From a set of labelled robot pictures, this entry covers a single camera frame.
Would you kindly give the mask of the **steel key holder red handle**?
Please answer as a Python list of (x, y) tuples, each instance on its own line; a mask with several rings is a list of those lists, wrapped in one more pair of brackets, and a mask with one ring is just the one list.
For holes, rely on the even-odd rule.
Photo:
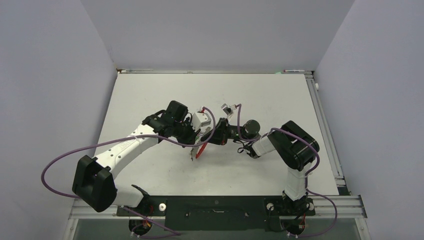
[(205, 149), (206, 145), (207, 145), (207, 141), (197, 141), (195, 144), (195, 146), (193, 146), (191, 148), (191, 150), (189, 151), (189, 158), (191, 161), (194, 161), (195, 159), (197, 159), (198, 157), (200, 157), (200, 155), (202, 154), (203, 150)]

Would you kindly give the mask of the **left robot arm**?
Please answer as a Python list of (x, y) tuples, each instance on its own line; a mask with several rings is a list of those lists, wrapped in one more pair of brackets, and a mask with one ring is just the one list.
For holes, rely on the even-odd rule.
[(115, 184), (119, 173), (149, 148), (175, 138), (178, 144), (194, 145), (203, 126), (211, 119), (199, 111), (172, 100), (167, 109), (147, 116), (125, 140), (94, 156), (83, 156), (77, 163), (72, 191), (100, 213), (110, 206), (126, 206), (136, 215), (148, 211), (148, 193), (137, 185), (122, 188)]

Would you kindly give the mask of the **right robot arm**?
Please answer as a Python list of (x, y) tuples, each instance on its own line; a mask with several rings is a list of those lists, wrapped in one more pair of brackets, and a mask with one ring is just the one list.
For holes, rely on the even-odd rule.
[(208, 130), (201, 141), (213, 145), (226, 145), (228, 140), (239, 143), (239, 153), (245, 152), (258, 159), (271, 152), (277, 152), (287, 166), (287, 178), (282, 191), (283, 209), (289, 214), (297, 213), (306, 203), (308, 192), (307, 175), (320, 150), (318, 142), (293, 121), (281, 128), (260, 135), (261, 126), (256, 120), (249, 120), (243, 126), (231, 125), (226, 118), (220, 118), (216, 130)]

